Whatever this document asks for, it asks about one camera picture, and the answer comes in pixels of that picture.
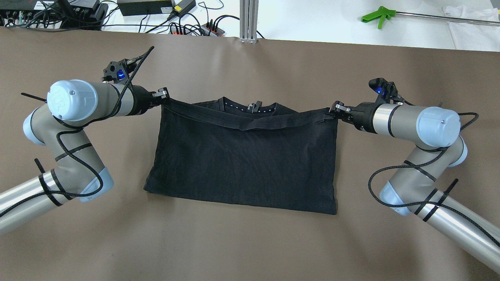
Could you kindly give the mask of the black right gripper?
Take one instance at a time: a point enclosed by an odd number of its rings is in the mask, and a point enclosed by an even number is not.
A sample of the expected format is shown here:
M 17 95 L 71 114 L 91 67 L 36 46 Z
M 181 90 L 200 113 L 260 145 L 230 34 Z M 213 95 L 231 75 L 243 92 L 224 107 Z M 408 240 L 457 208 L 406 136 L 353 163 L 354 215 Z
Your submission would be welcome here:
M 355 126 L 357 130 L 375 133 L 373 118 L 377 110 L 376 103 L 360 103 L 356 107 L 346 107 L 344 103 L 335 101 L 331 106 L 331 114 L 347 114 L 343 120 Z

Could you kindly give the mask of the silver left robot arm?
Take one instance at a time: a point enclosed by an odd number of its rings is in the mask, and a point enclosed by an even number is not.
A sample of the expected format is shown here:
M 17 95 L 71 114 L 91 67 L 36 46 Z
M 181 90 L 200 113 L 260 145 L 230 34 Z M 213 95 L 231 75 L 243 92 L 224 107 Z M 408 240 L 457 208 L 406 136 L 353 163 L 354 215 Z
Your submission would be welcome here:
M 44 215 L 78 197 L 91 201 L 106 193 L 114 181 L 84 131 L 93 121 L 143 114 L 168 96 L 143 87 L 125 87 L 83 80 L 61 80 L 51 85 L 46 104 L 23 122 L 33 143 L 46 146 L 55 169 L 1 193 L 1 233 Z

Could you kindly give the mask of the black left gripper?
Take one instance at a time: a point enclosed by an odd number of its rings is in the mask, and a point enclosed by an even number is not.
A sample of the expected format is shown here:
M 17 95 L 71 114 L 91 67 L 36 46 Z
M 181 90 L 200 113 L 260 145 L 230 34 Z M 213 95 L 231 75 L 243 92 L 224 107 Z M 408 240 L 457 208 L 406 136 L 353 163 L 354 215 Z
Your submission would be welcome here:
M 132 96 L 134 105 L 131 110 L 131 116 L 146 113 L 148 110 L 157 107 L 161 101 L 170 98 L 167 87 L 162 87 L 157 91 L 148 91 L 143 87 L 132 87 Z

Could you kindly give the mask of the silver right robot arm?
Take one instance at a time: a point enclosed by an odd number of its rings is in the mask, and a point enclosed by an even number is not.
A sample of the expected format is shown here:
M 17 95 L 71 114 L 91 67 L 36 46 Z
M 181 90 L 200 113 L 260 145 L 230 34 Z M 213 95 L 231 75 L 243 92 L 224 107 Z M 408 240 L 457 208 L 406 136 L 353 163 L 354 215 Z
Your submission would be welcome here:
M 400 215 L 414 214 L 456 242 L 495 272 L 499 272 L 499 229 L 450 197 L 457 180 L 444 191 L 436 180 L 468 154 L 460 114 L 441 107 L 403 103 L 361 103 L 348 107 L 336 101 L 330 113 L 358 130 L 415 144 L 400 164 L 375 171 L 368 190 L 380 204 Z

